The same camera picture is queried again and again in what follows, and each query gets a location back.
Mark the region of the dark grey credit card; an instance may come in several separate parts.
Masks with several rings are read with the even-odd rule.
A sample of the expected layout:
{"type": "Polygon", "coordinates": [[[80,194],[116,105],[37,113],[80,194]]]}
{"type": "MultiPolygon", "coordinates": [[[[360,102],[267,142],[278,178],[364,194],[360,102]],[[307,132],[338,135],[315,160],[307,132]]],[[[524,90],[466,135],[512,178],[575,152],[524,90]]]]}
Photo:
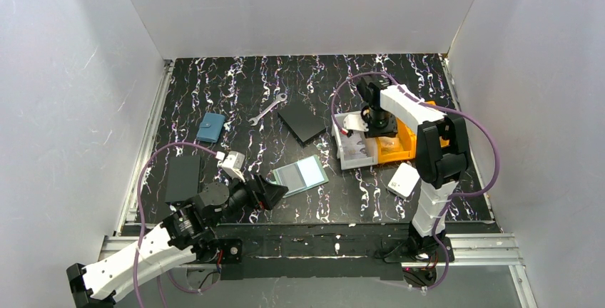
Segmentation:
{"type": "Polygon", "coordinates": [[[306,187],[299,167],[293,163],[273,171],[276,182],[288,188],[287,194],[294,193],[306,187]]]}

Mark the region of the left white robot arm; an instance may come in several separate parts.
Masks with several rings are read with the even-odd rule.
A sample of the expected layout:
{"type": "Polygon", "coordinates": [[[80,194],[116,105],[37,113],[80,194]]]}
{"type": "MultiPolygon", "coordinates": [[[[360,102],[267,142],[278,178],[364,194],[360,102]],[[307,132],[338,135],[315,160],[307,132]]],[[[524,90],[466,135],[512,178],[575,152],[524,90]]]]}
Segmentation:
{"type": "Polygon", "coordinates": [[[245,208],[272,210],[288,187],[254,175],[230,185],[213,183],[184,200],[161,223],[132,244],[93,264],[67,268],[76,307],[113,307],[141,284],[190,262],[213,265],[239,263],[239,239],[220,238],[215,229],[245,208]]]}

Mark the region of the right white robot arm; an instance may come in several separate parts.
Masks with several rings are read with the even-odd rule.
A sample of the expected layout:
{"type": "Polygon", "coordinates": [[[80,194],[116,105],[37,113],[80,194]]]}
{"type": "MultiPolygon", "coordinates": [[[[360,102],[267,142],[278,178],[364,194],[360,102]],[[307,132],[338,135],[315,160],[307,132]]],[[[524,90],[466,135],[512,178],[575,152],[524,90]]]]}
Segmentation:
{"type": "Polygon", "coordinates": [[[415,168],[422,182],[412,226],[420,237],[439,235],[449,197],[470,163],[464,119],[439,111],[387,73],[363,73],[355,86],[366,104],[361,112],[365,137],[395,138],[399,122],[415,134],[415,168]]]}

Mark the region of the green card holder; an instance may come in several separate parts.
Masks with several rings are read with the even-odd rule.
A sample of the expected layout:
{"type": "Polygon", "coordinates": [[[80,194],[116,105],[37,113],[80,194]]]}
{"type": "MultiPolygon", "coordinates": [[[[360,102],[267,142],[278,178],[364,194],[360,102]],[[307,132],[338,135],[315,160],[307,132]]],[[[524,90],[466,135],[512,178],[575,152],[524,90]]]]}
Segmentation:
{"type": "Polygon", "coordinates": [[[274,169],[272,174],[275,184],[288,188],[284,198],[324,185],[329,181],[317,155],[274,169]]]}

